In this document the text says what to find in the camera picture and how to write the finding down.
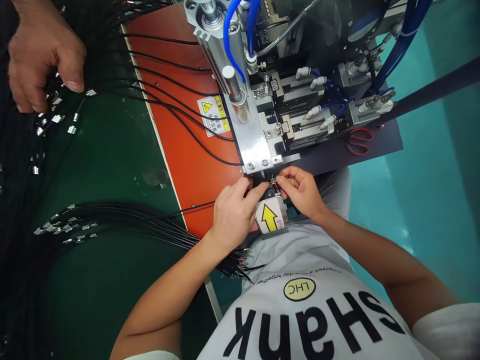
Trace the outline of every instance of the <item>yellow arrow label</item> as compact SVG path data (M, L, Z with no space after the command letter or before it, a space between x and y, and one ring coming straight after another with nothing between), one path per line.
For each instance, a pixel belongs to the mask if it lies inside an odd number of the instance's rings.
M263 206L263 214L261 216L261 220L266 223L266 226L270 232L277 231L277 223L275 222L275 218L277 215L270 210L267 205Z
M203 111L205 112L205 114L210 110L210 108L212 107L212 104L209 104L208 102L201 102L201 106L203 107Z

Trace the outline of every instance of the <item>person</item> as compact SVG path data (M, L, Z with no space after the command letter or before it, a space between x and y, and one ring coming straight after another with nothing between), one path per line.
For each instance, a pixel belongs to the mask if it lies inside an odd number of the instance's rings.
M19 16L8 44L13 99L21 113L45 113L44 87L51 67L57 67L70 90L82 93L87 50L50 0L11 1Z
M395 243L348 222L347 168L320 177L295 166L276 177L301 213L250 247L250 273L198 359L479 359L480 304L457 302ZM177 360L180 318L215 266L248 234L262 183L240 178L219 194L213 226L138 300L110 360ZM349 255L385 288L383 301Z

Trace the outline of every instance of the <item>white t-shirt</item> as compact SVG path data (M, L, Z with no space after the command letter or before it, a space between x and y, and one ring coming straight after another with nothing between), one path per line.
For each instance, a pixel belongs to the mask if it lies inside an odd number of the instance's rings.
M296 223L253 247L244 283L198 359L480 359L480 304L458 304L417 321L360 279L347 253L318 226ZM129 360L177 360L164 351Z

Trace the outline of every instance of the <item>fingernail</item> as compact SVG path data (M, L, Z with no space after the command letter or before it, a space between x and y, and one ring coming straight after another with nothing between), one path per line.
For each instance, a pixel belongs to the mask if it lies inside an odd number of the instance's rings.
M76 93L81 93L84 90L84 87L82 86L82 84L80 84L78 82L74 82L74 81L67 81L66 86L70 90L72 90L73 92L76 92Z

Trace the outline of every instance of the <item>hand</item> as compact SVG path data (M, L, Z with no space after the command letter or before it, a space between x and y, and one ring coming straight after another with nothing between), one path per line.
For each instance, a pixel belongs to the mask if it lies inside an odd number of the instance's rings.
M329 213L320 196L314 176L296 166L289 166L280 171L276 181L281 187L281 197L287 197L306 217L316 221Z
M58 68L70 90L81 93L87 51L49 1L15 6L20 24L8 45L10 89L21 113L45 113L48 105L44 87L51 67Z
M213 226L208 233L225 255L247 237L255 221L255 207L269 188L268 182L251 189L252 184L251 178L241 177L234 185L226 186L215 201Z

